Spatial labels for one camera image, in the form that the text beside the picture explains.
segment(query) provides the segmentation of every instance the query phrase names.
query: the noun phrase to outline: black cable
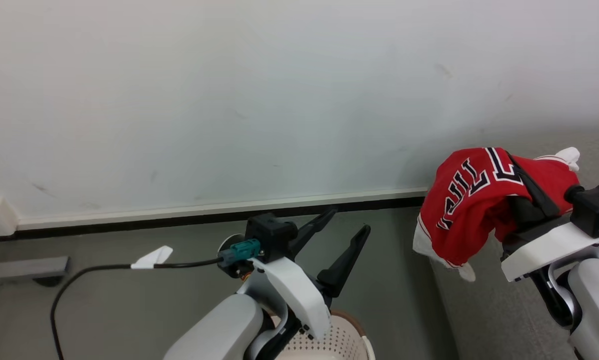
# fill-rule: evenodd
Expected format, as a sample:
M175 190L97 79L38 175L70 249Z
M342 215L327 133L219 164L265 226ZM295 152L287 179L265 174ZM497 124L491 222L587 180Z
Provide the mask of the black cable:
M217 264L222 261L221 257L217 259L204 260L198 262L182 262L179 264L154 264L153 269L185 269L185 268L195 268L195 267L203 267L205 265ZM131 264L114 264L114 265L100 265L100 266L92 266L90 268L85 268L76 273L73 277L69 278L66 281L66 284L59 289L59 292L55 296L55 300L53 300L53 305L50 307L50 329L53 332L53 341L55 341L55 350L57 351L57 357L59 360L64 360L64 354L62 353L62 347L60 346L60 338L58 337L58 330L55 324L55 310L57 310L58 303L60 302L60 297L69 288L69 285L73 284L75 280L80 278L80 276L85 275L89 272L94 271L107 271L107 270L121 270L121 269L130 269Z

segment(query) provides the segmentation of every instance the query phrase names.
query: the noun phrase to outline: black baseboard trim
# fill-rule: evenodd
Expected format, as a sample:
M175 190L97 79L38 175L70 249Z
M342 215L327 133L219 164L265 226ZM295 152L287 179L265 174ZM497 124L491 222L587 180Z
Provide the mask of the black baseboard trim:
M209 214L197 216L182 216L163 219L146 219L142 221L126 221L114 223L98 223L94 225L78 225L68 227L39 228L35 230L19 230L10 236L0 236L0 242L14 240L44 239L55 237L70 237L96 233L109 233L114 231L130 231L153 228L169 228L172 226L185 226L209 223L224 223L227 221L245 221L255 215L273 213L277 217L296 217L300 215L321 214L328 207L337 207L339 212L359 212L361 210L380 210L394 208L421 207L423 196L396 198L390 200L373 200L363 202L334 203L329 205L314 205L304 207L287 207L283 209L270 209L258 211L226 212L224 214Z

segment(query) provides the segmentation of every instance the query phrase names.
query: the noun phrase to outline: white plastic basket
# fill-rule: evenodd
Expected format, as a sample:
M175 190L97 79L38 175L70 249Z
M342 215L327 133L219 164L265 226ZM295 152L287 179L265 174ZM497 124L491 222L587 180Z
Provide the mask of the white plastic basket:
M341 311L331 312L331 329L322 341L296 333L277 360L375 360L371 342L359 322Z

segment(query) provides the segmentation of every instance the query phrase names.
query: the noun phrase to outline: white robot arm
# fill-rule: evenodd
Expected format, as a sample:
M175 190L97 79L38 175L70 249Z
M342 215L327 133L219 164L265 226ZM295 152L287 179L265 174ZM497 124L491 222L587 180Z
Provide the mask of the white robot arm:
M371 232L364 225L329 269L317 278L307 275L295 264L295 256L335 212L330 209L299 230L272 214L249 219L245 235L233 235L222 244L218 256L225 261L217 265L233 278L250 275L186 332L164 360L272 360L298 331L309 339L323 339L331 326L331 301L339 296ZM255 248L250 247L253 241ZM248 258L236 260L231 254ZM274 325L271 315L281 321Z
M554 321L571 333L576 356L599 360L599 186L569 189L573 212L562 217L547 199L510 202L519 230L502 242L501 270L508 281L531 278Z

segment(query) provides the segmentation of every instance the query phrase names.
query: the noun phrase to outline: fabric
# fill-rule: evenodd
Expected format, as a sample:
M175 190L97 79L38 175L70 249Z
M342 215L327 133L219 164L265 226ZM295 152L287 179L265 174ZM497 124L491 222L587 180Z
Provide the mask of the fabric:
M560 215L572 209L564 193L579 183L574 173L579 159L576 148L536 159L513 158L553 200ZM455 151L437 169L417 219L413 250L458 269L465 280L475 281L469 258L484 246L491 231L502 241L517 227L507 196L531 200L503 148Z

